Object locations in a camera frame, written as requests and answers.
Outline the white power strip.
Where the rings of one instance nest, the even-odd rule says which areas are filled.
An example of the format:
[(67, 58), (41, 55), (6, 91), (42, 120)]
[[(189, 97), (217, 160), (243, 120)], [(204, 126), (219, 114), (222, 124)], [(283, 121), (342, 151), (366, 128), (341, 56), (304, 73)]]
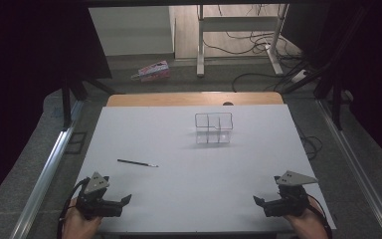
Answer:
[(293, 83), (297, 83), (297, 82), (299, 82), (300, 80), (302, 80), (303, 78), (305, 78), (307, 75), (308, 75), (308, 71), (306, 71), (306, 70), (301, 70), (299, 73), (297, 73), (297, 74), (291, 79), (291, 81), (292, 81)]

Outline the black metal stand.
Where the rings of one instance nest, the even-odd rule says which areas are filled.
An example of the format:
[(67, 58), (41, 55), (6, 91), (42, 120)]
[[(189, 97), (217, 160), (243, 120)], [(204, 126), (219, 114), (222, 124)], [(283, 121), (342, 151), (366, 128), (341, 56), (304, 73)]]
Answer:
[(331, 61), (325, 64), (318, 70), (313, 71), (311, 74), (302, 78), (297, 83), (283, 90), (283, 94), (290, 94), (293, 91), (313, 82), (319, 80), (319, 83), (313, 91), (316, 99), (325, 99), (329, 92), (332, 92), (331, 99), (331, 120), (334, 125), (342, 130), (340, 122), (340, 109), (342, 103), (342, 79), (337, 71), (338, 64), (336, 61)]
[(84, 86), (84, 82), (91, 84), (92, 86), (106, 92), (107, 94), (116, 95), (117, 91), (99, 82), (96, 79), (86, 77), (85, 75), (77, 75), (75, 77), (63, 77), (62, 79), (62, 103), (64, 124), (63, 131), (66, 131), (73, 122), (73, 114), (71, 109), (70, 96), (74, 97), (78, 101), (84, 101), (88, 97), (88, 92)]

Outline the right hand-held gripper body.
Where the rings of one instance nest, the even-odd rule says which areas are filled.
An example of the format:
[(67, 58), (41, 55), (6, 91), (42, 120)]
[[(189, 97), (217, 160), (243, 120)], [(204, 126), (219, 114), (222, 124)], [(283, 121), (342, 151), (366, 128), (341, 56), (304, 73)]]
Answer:
[(281, 198), (263, 202), (266, 216), (300, 216), (309, 205), (304, 186), (317, 183), (318, 180), (311, 176), (287, 170), (282, 176), (275, 176), (275, 181), (279, 187), (279, 196)]

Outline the dark curtain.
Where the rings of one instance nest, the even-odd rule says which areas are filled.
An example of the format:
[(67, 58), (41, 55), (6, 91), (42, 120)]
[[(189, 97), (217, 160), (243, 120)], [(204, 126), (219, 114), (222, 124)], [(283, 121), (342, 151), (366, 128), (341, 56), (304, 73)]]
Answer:
[(320, 69), (337, 52), (361, 6), (367, 13), (330, 75), (352, 95), (352, 113), (382, 147), (382, 0), (291, 4), (282, 35)]
[(65, 84), (111, 76), (82, 0), (0, 0), (0, 185)]

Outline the white metal desk frame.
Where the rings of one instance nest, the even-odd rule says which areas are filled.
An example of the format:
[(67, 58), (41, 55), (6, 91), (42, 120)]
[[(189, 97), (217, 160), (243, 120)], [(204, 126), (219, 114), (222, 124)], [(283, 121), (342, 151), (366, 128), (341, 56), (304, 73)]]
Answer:
[[(279, 62), (277, 44), (285, 21), (288, 4), (199, 5), (197, 75), (205, 74), (205, 51), (216, 50), (228, 55), (245, 56), (262, 53), (268, 57), (274, 74), (284, 73)], [(232, 50), (207, 41), (209, 36), (224, 37), (227, 43), (246, 41), (248, 50)]]

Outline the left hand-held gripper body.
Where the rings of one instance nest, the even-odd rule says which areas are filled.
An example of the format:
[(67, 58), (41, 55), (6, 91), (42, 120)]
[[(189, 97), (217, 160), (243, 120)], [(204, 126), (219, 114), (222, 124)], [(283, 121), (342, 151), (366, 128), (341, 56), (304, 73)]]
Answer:
[(122, 212), (120, 201), (107, 201), (103, 199), (109, 187), (108, 177), (101, 176), (97, 171), (86, 178), (77, 196), (76, 208), (87, 220), (95, 217), (119, 217)]

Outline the white cabinet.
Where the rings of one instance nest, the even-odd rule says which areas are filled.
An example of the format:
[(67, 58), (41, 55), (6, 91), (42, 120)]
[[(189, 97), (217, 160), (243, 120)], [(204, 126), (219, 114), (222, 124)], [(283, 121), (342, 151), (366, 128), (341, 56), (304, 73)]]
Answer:
[(89, 11), (107, 56), (173, 52), (168, 6), (104, 7)]

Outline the aluminium rail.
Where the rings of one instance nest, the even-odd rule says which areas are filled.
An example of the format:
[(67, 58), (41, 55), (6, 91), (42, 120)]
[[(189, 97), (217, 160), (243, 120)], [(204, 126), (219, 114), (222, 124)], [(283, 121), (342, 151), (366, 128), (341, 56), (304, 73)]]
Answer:
[(340, 150), (342, 151), (348, 167), (351, 169), (352, 174), (360, 186), (367, 203), (369, 204), (374, 216), (376, 217), (378, 224), (382, 229), (382, 197), (372, 184), (372, 181), (367, 176), (362, 165), (358, 161), (358, 157), (355, 154), (352, 146), (347, 140), (346, 135), (342, 129), (339, 129), (332, 120), (331, 111), (324, 101), (316, 100), (316, 104), (326, 121), (329, 130), (335, 138)]
[(45, 195), (51, 185), (53, 177), (58, 169), (59, 163), (63, 157), (70, 137), (74, 132), (74, 128), (78, 122), (83, 106), (83, 101), (76, 101), (70, 110), (72, 121), (68, 124), (66, 129), (59, 133), (57, 140), (47, 158), (47, 161), (38, 177), (34, 188), (31, 191), (25, 207), (13, 228), (9, 239), (27, 238), (34, 220), (38, 214), (38, 211), (44, 201)]

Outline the pink carton box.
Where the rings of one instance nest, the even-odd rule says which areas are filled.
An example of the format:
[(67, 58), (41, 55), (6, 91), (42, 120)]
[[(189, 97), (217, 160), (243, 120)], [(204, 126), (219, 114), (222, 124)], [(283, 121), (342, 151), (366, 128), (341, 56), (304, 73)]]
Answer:
[(133, 81), (151, 82), (155, 80), (166, 79), (170, 77), (170, 69), (166, 61), (161, 61), (137, 71), (130, 78)]

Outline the clear acrylic pen holder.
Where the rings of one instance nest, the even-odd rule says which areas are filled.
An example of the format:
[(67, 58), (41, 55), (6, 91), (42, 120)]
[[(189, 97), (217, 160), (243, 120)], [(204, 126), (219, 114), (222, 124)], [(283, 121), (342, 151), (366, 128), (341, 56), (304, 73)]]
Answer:
[(234, 128), (231, 113), (195, 115), (197, 143), (229, 143)]

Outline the wooden table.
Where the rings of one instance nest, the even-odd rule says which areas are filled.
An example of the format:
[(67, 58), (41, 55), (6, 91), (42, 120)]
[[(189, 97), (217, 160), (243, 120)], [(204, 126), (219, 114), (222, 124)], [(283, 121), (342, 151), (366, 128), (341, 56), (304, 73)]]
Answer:
[(250, 106), (282, 105), (278, 93), (154, 93), (113, 95), (107, 100), (108, 107), (184, 107), (184, 106)]

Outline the person's right hand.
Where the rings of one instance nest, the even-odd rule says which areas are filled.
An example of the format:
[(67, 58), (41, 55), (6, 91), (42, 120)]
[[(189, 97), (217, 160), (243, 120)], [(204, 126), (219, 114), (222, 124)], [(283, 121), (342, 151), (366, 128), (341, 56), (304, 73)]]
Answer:
[(300, 216), (286, 215), (285, 220), (290, 224), (299, 239), (328, 239), (323, 225), (323, 214), (320, 206), (312, 197), (308, 198), (314, 211), (305, 209)]

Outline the person's left hand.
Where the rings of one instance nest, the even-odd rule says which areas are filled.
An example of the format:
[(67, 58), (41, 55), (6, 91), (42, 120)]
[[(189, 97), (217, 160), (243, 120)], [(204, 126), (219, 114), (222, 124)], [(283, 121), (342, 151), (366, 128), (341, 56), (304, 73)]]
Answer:
[(95, 217), (87, 220), (76, 208), (77, 200), (72, 199), (66, 213), (62, 239), (93, 239), (99, 229), (102, 218)]

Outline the black pencil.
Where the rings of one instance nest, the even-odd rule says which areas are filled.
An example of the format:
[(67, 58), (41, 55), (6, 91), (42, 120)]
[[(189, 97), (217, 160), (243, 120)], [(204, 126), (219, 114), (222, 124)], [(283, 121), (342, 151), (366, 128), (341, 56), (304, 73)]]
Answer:
[(120, 158), (117, 159), (116, 161), (122, 162), (122, 163), (128, 163), (128, 164), (141, 165), (141, 166), (146, 166), (146, 167), (159, 167), (159, 165), (156, 165), (156, 164), (150, 164), (150, 163), (145, 163), (145, 162), (120, 159)]

